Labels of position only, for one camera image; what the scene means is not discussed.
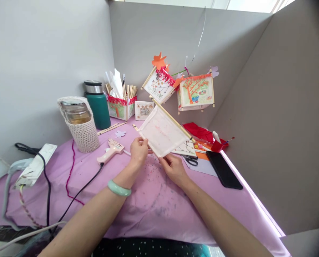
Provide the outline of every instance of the red fringe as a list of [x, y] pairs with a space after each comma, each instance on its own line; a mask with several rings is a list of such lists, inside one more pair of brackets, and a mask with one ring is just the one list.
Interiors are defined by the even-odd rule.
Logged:
[[185, 81], [187, 79], [199, 80], [199, 79], [204, 79], [204, 78], [207, 78], [207, 77], [212, 77], [212, 73], [203, 74], [203, 75], [194, 76], [194, 77], [187, 77], [187, 78], [184, 78], [182, 81]]
[[134, 96], [133, 98], [131, 98], [128, 105], [133, 104], [135, 101], [137, 101], [137, 96]]
[[161, 67], [160, 70], [156, 69], [156, 73], [159, 74], [159, 77], [164, 80], [164, 82], [168, 83], [170, 86], [174, 86], [175, 79], [166, 72], [166, 67]]
[[[133, 104], [135, 101], [137, 100], [137, 96], [134, 96], [133, 98], [130, 99], [130, 102], [128, 105]], [[117, 104], [120, 103], [122, 106], [126, 106], [127, 105], [127, 101], [124, 99], [120, 99], [120, 98], [116, 98], [113, 96], [108, 96], [108, 101], [113, 103], [113, 104]]]

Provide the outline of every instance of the smartphone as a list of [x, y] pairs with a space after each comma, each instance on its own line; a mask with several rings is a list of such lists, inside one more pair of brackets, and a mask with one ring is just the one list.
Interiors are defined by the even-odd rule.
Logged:
[[207, 151], [206, 154], [224, 187], [239, 190], [243, 189], [242, 184], [239, 182], [221, 153]]

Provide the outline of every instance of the hand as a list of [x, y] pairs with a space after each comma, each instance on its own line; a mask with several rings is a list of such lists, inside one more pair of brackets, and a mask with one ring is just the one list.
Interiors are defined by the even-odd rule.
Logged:
[[164, 158], [160, 157], [159, 163], [162, 164], [168, 177], [179, 187], [182, 187], [182, 185], [190, 180], [180, 157], [168, 154]]
[[153, 153], [149, 150], [148, 147], [148, 140], [136, 137], [131, 144], [130, 147], [131, 152], [131, 161], [130, 163], [133, 164], [135, 167], [140, 168], [144, 165], [146, 156], [150, 153]]

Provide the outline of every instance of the stainless steel lid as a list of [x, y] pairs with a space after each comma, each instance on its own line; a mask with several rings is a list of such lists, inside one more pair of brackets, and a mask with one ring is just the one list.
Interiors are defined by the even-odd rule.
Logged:
[[97, 80], [85, 80], [84, 83], [86, 86], [87, 93], [93, 93], [93, 94], [103, 93], [102, 82]]
[[70, 100], [61, 101], [61, 104], [62, 105], [84, 105], [85, 103], [80, 100], [70, 99]]

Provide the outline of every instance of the orange paper flower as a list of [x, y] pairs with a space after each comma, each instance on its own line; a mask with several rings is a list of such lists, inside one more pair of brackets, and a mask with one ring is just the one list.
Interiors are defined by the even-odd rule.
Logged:
[[175, 83], [174, 83], [173, 87], [176, 88], [181, 83], [182, 79], [183, 79], [183, 75], [182, 75], [181, 78], [177, 78], [175, 80]]
[[166, 72], [168, 72], [168, 73], [169, 73], [169, 66], [170, 66], [170, 64], [166, 64]]
[[166, 58], [166, 56], [163, 57], [163, 58], [161, 58], [161, 55], [162, 55], [162, 52], [160, 52], [159, 56], [156, 56], [156, 55], [155, 55], [155, 56], [153, 57], [153, 61], [151, 62], [152, 65], [153, 65], [153, 66], [156, 66], [156, 68], [157, 68], [158, 70], [160, 70], [161, 67], [163, 67], [163, 66], [166, 65], [165, 62], [164, 62], [164, 59]]

